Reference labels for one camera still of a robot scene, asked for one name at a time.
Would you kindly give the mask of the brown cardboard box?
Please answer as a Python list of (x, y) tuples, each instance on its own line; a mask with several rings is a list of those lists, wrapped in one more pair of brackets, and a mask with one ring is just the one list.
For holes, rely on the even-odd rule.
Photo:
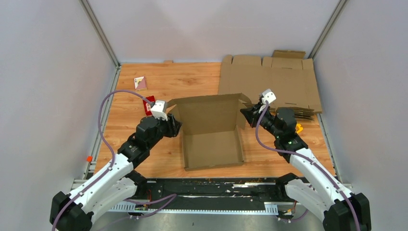
[(186, 171), (241, 166), (240, 131), (247, 123), (241, 113), (250, 99), (242, 94), (172, 99), (170, 113), (181, 122), (180, 138)]

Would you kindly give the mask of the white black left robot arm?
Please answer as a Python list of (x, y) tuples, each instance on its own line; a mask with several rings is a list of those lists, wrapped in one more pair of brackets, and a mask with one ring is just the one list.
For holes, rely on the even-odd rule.
[(71, 192), (58, 192), (53, 197), (52, 230), (89, 231), (116, 204), (132, 196), (143, 198), (147, 194), (147, 179), (135, 168), (149, 157), (151, 149), (162, 138), (176, 137), (181, 126), (173, 114), (167, 114), (167, 120), (153, 116), (141, 119), (136, 131), (108, 164)]

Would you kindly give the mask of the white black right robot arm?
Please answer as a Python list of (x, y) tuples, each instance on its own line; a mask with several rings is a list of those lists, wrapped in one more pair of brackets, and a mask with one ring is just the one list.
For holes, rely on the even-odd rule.
[(310, 186), (293, 173), (276, 180), (275, 195), (302, 204), (322, 222), (326, 231), (370, 231), (370, 203), (363, 193), (354, 193), (336, 179), (315, 157), (297, 132), (291, 108), (280, 108), (272, 115), (269, 107), (258, 103), (240, 112), (250, 127), (263, 128), (274, 136), (274, 148), (286, 162), (298, 169)]

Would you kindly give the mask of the red small box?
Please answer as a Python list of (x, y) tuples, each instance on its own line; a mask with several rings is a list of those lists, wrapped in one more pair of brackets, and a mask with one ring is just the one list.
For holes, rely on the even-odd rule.
[[(155, 96), (154, 95), (147, 96), (145, 98), (148, 101), (150, 101), (152, 103), (155, 103)], [(145, 100), (142, 100), (142, 102), (143, 102), (143, 107), (144, 107), (144, 111), (145, 111), (146, 116), (151, 116), (152, 115), (152, 113), (151, 113), (151, 107), (152, 106), (149, 103), (147, 103)]]

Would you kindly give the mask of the pink white card box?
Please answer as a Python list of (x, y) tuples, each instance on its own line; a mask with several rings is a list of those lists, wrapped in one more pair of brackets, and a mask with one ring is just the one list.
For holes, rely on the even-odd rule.
[(147, 80), (145, 76), (134, 78), (135, 91), (147, 90)]

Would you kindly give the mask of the yellow plastic tool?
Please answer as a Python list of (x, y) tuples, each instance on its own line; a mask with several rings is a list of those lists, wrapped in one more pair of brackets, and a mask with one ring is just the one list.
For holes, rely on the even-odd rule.
[(299, 134), (304, 130), (303, 126), (301, 124), (296, 125), (296, 133)]

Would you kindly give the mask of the stack of flat cardboard boxes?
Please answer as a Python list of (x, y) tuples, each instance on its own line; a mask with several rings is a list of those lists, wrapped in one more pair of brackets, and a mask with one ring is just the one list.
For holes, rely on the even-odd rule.
[(322, 113), (314, 60), (304, 51), (275, 50), (272, 56), (227, 55), (220, 70), (219, 94), (242, 93), (253, 104), (270, 89), (272, 109), (288, 107), (298, 115)]

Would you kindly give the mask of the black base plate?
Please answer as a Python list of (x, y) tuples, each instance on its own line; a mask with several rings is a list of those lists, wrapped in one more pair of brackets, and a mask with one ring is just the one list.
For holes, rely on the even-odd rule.
[(269, 178), (150, 178), (130, 199), (140, 202), (162, 202), (150, 205), (156, 209), (165, 198), (176, 198), (165, 208), (182, 211), (260, 211), (265, 203), (293, 207), (294, 200), (281, 193)]

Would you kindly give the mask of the aluminium frame rails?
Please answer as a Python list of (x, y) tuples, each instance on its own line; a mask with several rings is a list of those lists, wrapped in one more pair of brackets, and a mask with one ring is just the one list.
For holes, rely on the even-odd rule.
[[(162, 209), (220, 212), (250, 210), (250, 200), (296, 201), (315, 215), (326, 231), (371, 230), (370, 204), (334, 177), (300, 136), (295, 114), (322, 111), (314, 64), (303, 51), (275, 50), (271, 56), (227, 55), (221, 62), (217, 93), (190, 95), (151, 103), (111, 159), (89, 180), (52, 199), (53, 230), (89, 231), (117, 204), (136, 206), (135, 219)], [(165, 180), (149, 183), (136, 171), (150, 155), (170, 150), (182, 154), (186, 171), (242, 168), (242, 132), (272, 136), (271, 151), (302, 175), (287, 173), (272, 185), (243, 192), (222, 179)]]

